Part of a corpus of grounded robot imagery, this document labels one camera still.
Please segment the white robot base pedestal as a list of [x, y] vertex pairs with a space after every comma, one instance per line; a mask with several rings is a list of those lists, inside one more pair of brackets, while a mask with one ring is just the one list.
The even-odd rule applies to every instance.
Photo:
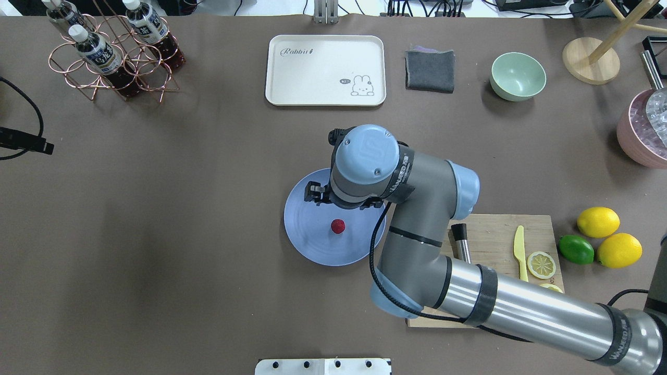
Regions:
[[255, 374], [392, 374], [388, 358], [299, 358], [258, 361]]

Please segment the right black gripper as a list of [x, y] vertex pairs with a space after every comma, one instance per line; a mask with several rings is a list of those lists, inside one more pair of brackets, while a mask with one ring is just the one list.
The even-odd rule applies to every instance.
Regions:
[[320, 205], [322, 203], [334, 204], [341, 209], [353, 210], [360, 209], [364, 210], [370, 207], [380, 209], [384, 200], [381, 197], [367, 197], [359, 202], [347, 202], [342, 198], [338, 197], [332, 190], [331, 185], [325, 185], [322, 187], [321, 183], [317, 181], [309, 181], [306, 186], [306, 192], [304, 194], [304, 201]]

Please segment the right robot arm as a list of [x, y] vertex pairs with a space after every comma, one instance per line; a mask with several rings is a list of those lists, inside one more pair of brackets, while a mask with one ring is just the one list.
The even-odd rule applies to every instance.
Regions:
[[372, 296], [387, 313], [424, 308], [488, 332], [535, 342], [614, 373], [665, 374], [665, 239], [643, 309], [586, 303], [442, 251], [452, 219], [471, 214], [480, 182], [471, 169], [414, 151], [377, 125], [335, 129], [326, 185], [304, 199], [343, 209], [395, 204]]

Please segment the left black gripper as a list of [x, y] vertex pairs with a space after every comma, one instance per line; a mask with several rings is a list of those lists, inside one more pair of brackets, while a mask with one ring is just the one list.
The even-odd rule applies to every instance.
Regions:
[[32, 135], [24, 131], [1, 127], [1, 147], [7, 149], [29, 149], [32, 152], [52, 155], [55, 146], [46, 140], [38, 140], [32, 145]]

